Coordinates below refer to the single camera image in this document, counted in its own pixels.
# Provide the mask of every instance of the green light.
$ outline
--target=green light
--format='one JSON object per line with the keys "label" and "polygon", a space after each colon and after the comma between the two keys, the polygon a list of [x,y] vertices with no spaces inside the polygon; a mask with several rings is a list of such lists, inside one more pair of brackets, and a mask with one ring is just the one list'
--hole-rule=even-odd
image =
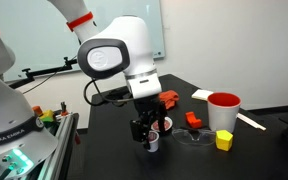
{"label": "green light", "polygon": [[27,161],[27,160],[28,160],[27,156],[25,156],[24,154],[22,154],[22,155],[20,156],[20,158],[21,158],[23,161]]}
{"label": "green light", "polygon": [[25,161],[25,163],[28,166],[28,168],[31,168],[34,166],[34,163],[31,160],[27,160],[27,161]]}
{"label": "green light", "polygon": [[18,149],[13,149],[13,153],[16,155],[16,156],[20,156],[22,155],[22,151],[18,150]]}

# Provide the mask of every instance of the paper cup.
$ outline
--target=paper cup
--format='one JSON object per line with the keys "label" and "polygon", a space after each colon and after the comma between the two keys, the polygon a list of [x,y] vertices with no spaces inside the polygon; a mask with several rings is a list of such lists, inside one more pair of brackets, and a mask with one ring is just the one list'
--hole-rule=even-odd
{"label": "paper cup", "polygon": [[218,92],[207,98],[209,126],[212,131],[234,131],[241,100],[234,94]]}
{"label": "paper cup", "polygon": [[151,149],[148,149],[148,152],[155,152],[158,150],[158,139],[159,134],[156,131],[150,131],[148,134],[148,141],[150,143]]}

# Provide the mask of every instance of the orange tool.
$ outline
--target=orange tool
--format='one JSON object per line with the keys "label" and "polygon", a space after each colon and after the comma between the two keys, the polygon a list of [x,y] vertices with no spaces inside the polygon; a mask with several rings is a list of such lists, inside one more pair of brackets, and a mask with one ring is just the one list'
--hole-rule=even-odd
{"label": "orange tool", "polygon": [[202,120],[196,119],[194,112],[185,113],[186,122],[191,126],[191,128],[200,128],[202,127]]}

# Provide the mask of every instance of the table surface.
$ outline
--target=table surface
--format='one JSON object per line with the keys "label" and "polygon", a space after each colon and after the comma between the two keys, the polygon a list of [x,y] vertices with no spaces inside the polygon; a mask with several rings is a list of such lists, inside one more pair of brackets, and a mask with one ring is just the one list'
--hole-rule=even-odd
{"label": "table surface", "polygon": [[[185,113],[189,111],[208,124],[206,102],[191,98],[197,87],[173,75],[161,76],[160,82],[163,91],[174,90],[180,97],[168,111],[175,128],[187,126]],[[99,102],[99,95],[94,95],[92,101]],[[133,103],[123,107],[111,104],[92,107],[85,179],[288,179],[288,140],[281,136],[286,125],[243,109],[240,113],[267,130],[237,120],[229,152],[218,150],[215,144],[203,147],[180,144],[169,134],[160,138],[157,152],[149,153],[132,140],[129,121],[137,118]]]}

